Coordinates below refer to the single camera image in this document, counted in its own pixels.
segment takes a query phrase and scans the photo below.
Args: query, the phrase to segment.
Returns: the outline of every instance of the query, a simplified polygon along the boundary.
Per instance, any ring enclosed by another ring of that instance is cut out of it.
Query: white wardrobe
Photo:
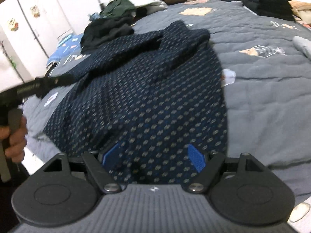
[[[40,16],[35,17],[31,8],[36,6]],[[18,23],[18,30],[11,31],[8,21],[14,19]],[[46,73],[48,57],[56,50],[61,37],[72,32],[58,0],[6,0],[0,4],[0,31],[5,34],[3,41],[10,56],[18,57],[14,62],[25,81],[42,77]],[[0,73],[0,81],[10,81],[7,74]]]

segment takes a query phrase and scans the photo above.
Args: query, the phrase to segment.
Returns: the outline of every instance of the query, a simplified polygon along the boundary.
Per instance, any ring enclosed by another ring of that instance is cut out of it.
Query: blue cloth
[[[226,151],[221,65],[209,38],[176,21],[103,44],[68,71],[78,82],[44,133],[69,156],[111,149],[116,137],[120,167],[110,173],[117,181],[189,182],[197,171],[188,144]]]
[[[47,65],[53,62],[59,62],[63,57],[72,54],[74,51],[81,50],[80,41],[83,33],[80,35],[71,35],[66,37],[62,44],[56,49],[56,51],[49,57]]]

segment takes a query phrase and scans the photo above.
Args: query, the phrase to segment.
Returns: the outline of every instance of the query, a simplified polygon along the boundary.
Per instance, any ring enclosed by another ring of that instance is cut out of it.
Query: metal screw
[[[119,190],[119,185],[115,183],[109,183],[104,186],[104,189],[107,192],[116,192]]]
[[[200,192],[204,189],[204,186],[200,183],[192,183],[190,186],[189,186],[189,190],[191,192]]]

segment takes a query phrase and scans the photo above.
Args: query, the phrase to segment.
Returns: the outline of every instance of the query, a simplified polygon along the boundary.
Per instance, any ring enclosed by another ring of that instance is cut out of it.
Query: black device
[[[198,153],[205,166],[183,185],[117,183],[107,152],[59,153],[13,194],[11,233],[296,232],[292,191],[252,155]]]
[[[54,78],[36,78],[28,83],[16,86],[0,93],[0,126],[10,126],[11,132],[19,128],[22,117],[22,110],[18,109],[23,103],[23,99],[32,95],[43,97],[51,89],[60,86],[71,85],[74,79],[71,75],[62,75]],[[0,144],[0,183],[12,182],[13,186],[19,186],[24,178],[20,178],[26,170],[22,164],[15,164],[11,159],[7,159],[4,150],[10,147],[9,139],[5,139]]]

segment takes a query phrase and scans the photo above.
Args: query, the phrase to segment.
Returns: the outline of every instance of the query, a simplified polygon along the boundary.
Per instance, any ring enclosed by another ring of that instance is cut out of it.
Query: ribbed gray surface
[[[202,195],[179,185],[129,185],[120,194],[106,195],[81,221],[42,229],[22,224],[14,233],[288,233],[286,223],[254,229],[237,226],[216,214]]]

